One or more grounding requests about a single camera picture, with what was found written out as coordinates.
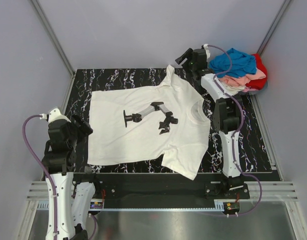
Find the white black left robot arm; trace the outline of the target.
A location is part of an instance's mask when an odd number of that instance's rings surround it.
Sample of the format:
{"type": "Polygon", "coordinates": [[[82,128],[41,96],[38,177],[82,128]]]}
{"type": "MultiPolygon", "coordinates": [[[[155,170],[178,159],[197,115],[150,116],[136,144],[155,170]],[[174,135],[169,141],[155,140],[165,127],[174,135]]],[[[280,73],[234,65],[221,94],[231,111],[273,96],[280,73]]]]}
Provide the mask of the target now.
{"type": "Polygon", "coordinates": [[[48,190],[47,240],[87,240],[86,221],[92,198],[101,194],[93,180],[76,184],[72,197],[76,147],[93,133],[88,122],[78,115],[68,118],[55,107],[42,116],[48,122],[42,165],[48,190]]]}

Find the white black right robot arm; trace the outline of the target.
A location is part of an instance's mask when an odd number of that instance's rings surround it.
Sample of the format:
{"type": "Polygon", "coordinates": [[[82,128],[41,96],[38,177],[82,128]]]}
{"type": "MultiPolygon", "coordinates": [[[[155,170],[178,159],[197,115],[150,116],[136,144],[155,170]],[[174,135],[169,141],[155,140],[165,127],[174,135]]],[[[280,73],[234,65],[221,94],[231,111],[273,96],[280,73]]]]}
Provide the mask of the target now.
{"type": "Polygon", "coordinates": [[[239,160],[239,135],[244,123],[241,98],[235,97],[220,82],[218,75],[226,74],[232,69],[230,55],[224,52],[229,66],[219,73],[213,74],[208,68],[209,45],[201,48],[188,48],[175,62],[199,81],[215,102],[212,122],[219,133],[222,145],[223,167],[221,180],[214,190],[208,189],[208,196],[223,195],[225,198],[239,200],[245,192],[243,171],[239,160]]]}

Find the white printed t-shirt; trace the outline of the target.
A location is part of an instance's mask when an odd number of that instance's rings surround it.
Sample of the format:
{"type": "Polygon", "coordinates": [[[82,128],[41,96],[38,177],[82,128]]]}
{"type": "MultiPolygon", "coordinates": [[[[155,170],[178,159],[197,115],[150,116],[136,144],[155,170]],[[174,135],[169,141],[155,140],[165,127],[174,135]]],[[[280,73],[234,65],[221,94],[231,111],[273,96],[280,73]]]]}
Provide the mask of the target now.
{"type": "Polygon", "coordinates": [[[88,138],[90,165],[110,166],[162,157],[162,166],[193,180],[209,145],[210,120],[203,97],[180,78],[172,66],[157,86],[94,91],[91,96],[88,138]],[[169,132],[159,126],[165,115],[155,111],[140,122],[125,123],[124,114],[140,114],[153,102],[162,102],[177,124],[169,132]]]}

